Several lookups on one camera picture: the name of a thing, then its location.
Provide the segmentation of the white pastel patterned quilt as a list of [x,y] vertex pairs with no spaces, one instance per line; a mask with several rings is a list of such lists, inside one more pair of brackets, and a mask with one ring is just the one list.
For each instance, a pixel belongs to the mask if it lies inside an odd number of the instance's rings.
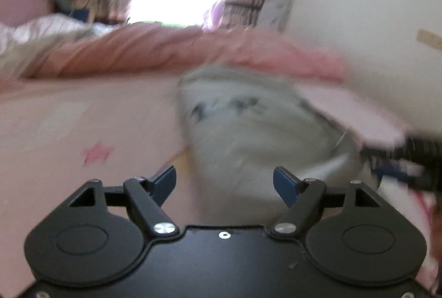
[[56,46],[107,35],[119,27],[86,23],[63,14],[38,17],[17,27],[1,24],[1,77],[24,76]]

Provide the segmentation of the pink cartoon bed sheet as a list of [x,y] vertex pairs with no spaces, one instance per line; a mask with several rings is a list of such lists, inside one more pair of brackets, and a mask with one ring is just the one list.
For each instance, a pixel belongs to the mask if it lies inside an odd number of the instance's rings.
[[173,164],[166,210],[196,219],[197,177],[176,118],[178,77],[122,76],[1,85],[1,295],[33,282],[22,245],[57,204],[92,178],[109,185]]

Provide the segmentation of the pink quilted headboard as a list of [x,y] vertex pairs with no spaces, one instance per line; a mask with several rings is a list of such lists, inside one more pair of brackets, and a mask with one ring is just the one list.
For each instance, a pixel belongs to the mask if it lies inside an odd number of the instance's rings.
[[1,24],[8,26],[23,25],[53,12],[50,0],[1,0]]

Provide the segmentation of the pink duvet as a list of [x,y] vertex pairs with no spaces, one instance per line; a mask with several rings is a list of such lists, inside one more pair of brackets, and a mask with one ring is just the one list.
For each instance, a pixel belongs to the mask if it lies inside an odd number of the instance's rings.
[[204,31],[136,23],[97,38],[63,40],[38,53],[25,76],[91,76],[147,70],[179,72],[205,64],[245,67],[263,73],[342,82],[343,59],[305,50],[256,28]]

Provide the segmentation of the grey jacket with black lining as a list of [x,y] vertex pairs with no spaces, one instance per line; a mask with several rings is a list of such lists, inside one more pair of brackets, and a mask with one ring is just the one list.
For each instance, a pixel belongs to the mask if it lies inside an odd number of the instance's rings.
[[204,224],[273,222],[285,210],[273,187],[279,166],[329,186],[359,180],[378,188],[354,135],[284,79],[199,68],[178,82],[178,109],[192,150]]

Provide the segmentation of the beige wall socket strip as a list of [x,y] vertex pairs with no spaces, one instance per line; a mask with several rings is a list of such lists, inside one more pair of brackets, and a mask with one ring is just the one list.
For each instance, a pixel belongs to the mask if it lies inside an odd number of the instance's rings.
[[442,36],[420,28],[417,30],[417,42],[427,45],[435,50],[442,50]]

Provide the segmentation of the white patterned ironing board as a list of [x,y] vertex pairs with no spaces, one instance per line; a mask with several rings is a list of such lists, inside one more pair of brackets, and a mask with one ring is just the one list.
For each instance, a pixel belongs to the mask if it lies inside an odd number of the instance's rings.
[[285,31],[292,8],[292,0],[265,0],[256,22],[257,28]]

